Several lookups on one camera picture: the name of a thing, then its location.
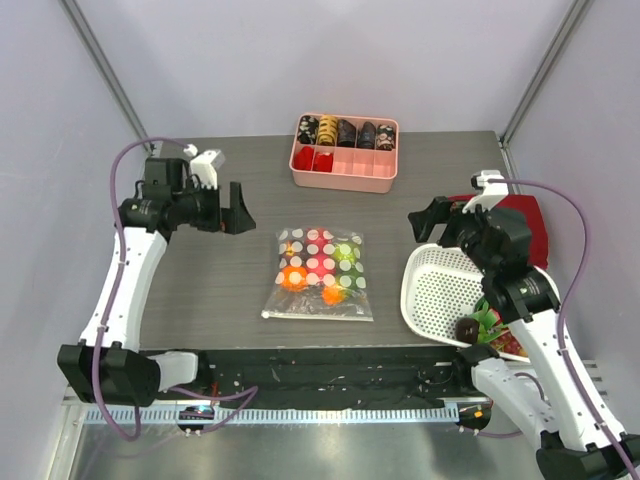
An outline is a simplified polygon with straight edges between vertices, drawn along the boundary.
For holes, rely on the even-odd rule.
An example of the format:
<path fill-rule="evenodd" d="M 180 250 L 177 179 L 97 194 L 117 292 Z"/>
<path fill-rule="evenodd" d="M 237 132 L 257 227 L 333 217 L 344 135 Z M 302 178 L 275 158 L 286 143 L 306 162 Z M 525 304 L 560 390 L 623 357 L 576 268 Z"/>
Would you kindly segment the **dark purple plum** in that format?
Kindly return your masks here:
<path fill-rule="evenodd" d="M 279 267 L 301 267 L 305 262 L 306 250 L 300 239 L 288 236 L 278 239 Z"/>

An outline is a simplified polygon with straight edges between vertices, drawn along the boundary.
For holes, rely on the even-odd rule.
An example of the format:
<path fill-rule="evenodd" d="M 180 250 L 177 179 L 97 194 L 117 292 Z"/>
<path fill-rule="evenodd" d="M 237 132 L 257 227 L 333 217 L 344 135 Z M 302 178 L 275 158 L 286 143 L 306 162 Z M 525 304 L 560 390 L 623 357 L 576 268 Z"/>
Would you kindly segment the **orange tangerine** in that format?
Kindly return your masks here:
<path fill-rule="evenodd" d="M 307 270 L 302 266 L 286 266 L 278 273 L 276 280 L 285 290 L 300 292 L 308 286 L 307 275 Z"/>

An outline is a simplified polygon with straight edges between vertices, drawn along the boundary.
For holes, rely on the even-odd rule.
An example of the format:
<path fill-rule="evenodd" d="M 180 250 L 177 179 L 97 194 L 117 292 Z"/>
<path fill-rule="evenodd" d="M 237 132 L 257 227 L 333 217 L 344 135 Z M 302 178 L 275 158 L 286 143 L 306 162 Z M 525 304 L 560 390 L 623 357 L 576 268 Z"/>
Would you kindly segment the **green pear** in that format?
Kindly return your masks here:
<path fill-rule="evenodd" d="M 353 242 L 343 241 L 334 244 L 332 258 L 341 272 L 355 270 L 362 273 L 364 267 L 360 261 L 360 255 L 360 248 Z"/>

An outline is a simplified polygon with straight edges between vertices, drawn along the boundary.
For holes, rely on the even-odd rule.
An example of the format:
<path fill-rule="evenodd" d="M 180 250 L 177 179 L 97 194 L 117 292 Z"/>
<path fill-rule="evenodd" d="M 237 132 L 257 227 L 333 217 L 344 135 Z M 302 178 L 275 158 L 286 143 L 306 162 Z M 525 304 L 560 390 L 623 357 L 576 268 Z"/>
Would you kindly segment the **red apple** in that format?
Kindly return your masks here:
<path fill-rule="evenodd" d="M 332 286 L 335 284 L 336 263 L 334 259 L 326 254 L 311 256 L 305 264 L 308 272 L 308 285 Z"/>

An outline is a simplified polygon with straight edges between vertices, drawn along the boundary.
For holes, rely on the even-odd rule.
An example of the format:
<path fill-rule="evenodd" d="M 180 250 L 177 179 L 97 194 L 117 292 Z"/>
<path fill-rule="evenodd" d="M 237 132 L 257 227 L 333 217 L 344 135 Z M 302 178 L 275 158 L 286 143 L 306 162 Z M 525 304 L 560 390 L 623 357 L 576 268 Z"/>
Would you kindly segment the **clear polka dot zip bag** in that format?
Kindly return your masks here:
<path fill-rule="evenodd" d="M 361 233 L 311 226 L 276 238 L 278 270 L 262 318 L 373 320 Z"/>

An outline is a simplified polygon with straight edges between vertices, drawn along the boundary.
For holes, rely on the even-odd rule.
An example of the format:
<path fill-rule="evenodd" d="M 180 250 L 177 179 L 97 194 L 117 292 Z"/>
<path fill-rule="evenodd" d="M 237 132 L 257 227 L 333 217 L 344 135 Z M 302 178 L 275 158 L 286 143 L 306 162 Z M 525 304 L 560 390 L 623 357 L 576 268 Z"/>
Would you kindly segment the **orange green mango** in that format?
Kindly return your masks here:
<path fill-rule="evenodd" d="M 335 306 L 345 302 L 366 288 L 366 279 L 356 273 L 343 273 L 322 289 L 322 299 L 326 305 Z"/>

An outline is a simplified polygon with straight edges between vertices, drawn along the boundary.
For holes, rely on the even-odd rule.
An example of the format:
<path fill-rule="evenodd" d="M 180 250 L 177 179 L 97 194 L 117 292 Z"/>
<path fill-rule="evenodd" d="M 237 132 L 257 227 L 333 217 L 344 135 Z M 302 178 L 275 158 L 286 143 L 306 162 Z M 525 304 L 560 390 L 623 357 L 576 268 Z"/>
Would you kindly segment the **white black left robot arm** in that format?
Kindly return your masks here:
<path fill-rule="evenodd" d="M 147 407 L 172 387 L 193 399 L 211 391 L 202 355 L 145 356 L 140 333 L 153 276 L 180 226 L 231 235 L 256 227 L 240 183 L 231 183 L 228 206 L 220 202 L 217 170 L 224 160 L 218 149 L 191 160 L 149 158 L 134 195 L 118 206 L 112 261 L 94 313 L 79 341 L 61 346 L 57 357 L 81 401 Z"/>

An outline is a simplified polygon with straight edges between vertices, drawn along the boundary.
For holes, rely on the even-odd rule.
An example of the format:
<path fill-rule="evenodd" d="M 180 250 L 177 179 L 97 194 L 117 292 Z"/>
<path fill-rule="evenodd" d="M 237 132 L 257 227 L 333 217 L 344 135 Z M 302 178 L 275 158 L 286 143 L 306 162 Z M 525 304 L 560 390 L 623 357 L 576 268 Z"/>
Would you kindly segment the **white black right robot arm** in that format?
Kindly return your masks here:
<path fill-rule="evenodd" d="M 474 345 L 458 354 L 451 371 L 455 389 L 494 400 L 533 446 L 546 479 L 637 478 L 639 437 L 609 410 L 560 325 L 567 302 L 529 260 L 532 234 L 525 216 L 437 197 L 408 220 L 419 243 L 444 225 L 439 246 L 459 248 L 480 270 L 485 299 L 523 346 L 541 386 L 530 390 L 495 349 Z"/>

